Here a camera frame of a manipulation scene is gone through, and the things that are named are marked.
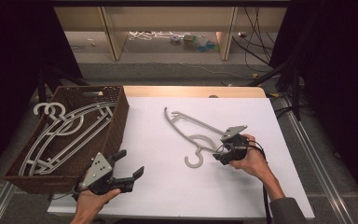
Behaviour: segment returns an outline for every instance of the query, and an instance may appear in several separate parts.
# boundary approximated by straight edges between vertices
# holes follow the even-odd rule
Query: brown basket
[[[66,114],[85,105],[99,102],[116,102],[111,107],[113,117],[110,123],[95,135],[88,143],[78,150],[69,160],[48,175],[19,175],[21,165],[36,141],[51,119],[43,114],[37,127],[19,157],[13,162],[4,179],[28,193],[51,194],[65,193],[72,190],[80,172],[94,158],[97,152],[105,157],[119,151],[123,133],[126,126],[129,104],[121,86],[84,86],[84,87],[59,87],[51,102],[58,102],[65,106]],[[41,156],[41,160],[47,161],[57,155],[63,148],[83,133],[95,120],[98,111],[88,113],[84,118],[81,128],[74,134],[56,136],[48,145]]]

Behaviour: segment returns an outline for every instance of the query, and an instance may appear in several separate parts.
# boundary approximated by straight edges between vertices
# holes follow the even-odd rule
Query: white table
[[[314,218],[298,178],[281,129],[267,98],[128,97],[130,111],[121,148],[128,155],[115,166],[115,177],[126,177],[141,166],[144,175],[133,192],[117,196],[100,215],[138,218],[246,219],[265,217],[261,182],[224,166],[212,152],[202,150],[200,168],[185,165],[185,156],[195,162],[196,147],[179,135],[164,117],[183,112],[224,131],[248,125],[243,133],[256,136],[265,149],[268,164],[288,197],[296,198],[306,218]],[[220,135],[192,122],[177,122],[187,135],[202,133],[220,146]],[[73,214],[71,196],[55,200],[48,212]]]

